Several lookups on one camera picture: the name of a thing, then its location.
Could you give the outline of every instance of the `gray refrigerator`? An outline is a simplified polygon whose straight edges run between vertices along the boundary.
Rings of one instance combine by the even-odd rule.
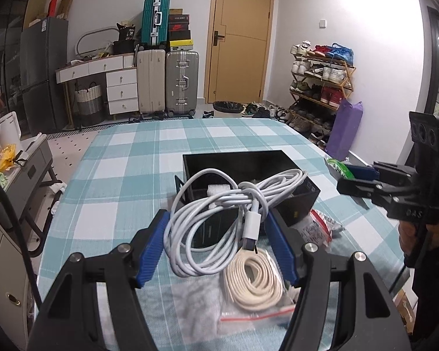
[[[53,17],[21,33],[21,90],[33,136],[58,132],[68,124],[63,87],[55,77],[55,70],[67,63],[67,34],[68,21]]]

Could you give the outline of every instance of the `blue shoe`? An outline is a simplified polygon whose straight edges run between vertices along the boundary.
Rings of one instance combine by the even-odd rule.
[[[349,66],[353,65],[354,53],[353,50],[341,46],[338,43],[332,45],[332,50],[326,54],[326,56],[347,62]]]

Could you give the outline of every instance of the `cabinet knob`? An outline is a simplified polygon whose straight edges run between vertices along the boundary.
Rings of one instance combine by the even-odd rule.
[[[17,299],[14,295],[7,293],[6,296],[12,304],[15,304],[16,306],[21,306],[21,301]]]

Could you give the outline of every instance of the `coiled cable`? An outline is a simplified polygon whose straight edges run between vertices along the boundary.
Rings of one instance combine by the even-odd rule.
[[[232,190],[198,199],[176,211],[181,197],[193,181],[207,173],[223,177],[231,185]],[[177,193],[164,232],[164,250],[169,257],[174,274],[179,277],[190,277],[221,272],[230,264],[239,249],[244,214],[248,211],[258,212],[263,222],[268,215],[269,208],[288,198],[296,187],[303,183],[307,175],[307,172],[300,169],[291,169],[257,184],[242,182],[238,185],[230,176],[218,169],[204,169],[196,173]],[[215,213],[233,207],[239,208],[238,216],[220,241],[210,247],[193,248],[192,240],[197,229]],[[181,257],[181,248],[184,248],[187,260]],[[208,253],[208,255],[203,261],[197,262],[194,260],[194,253]]]
[[[254,275],[251,281],[245,267]],[[257,253],[239,250],[223,271],[224,285],[232,301],[247,311],[261,311],[275,306],[283,294],[283,285],[273,259],[260,248]]]

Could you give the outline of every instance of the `teal suitcase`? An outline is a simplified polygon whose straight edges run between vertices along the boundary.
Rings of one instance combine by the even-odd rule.
[[[140,43],[144,49],[167,47],[169,0],[145,0],[141,22]]]

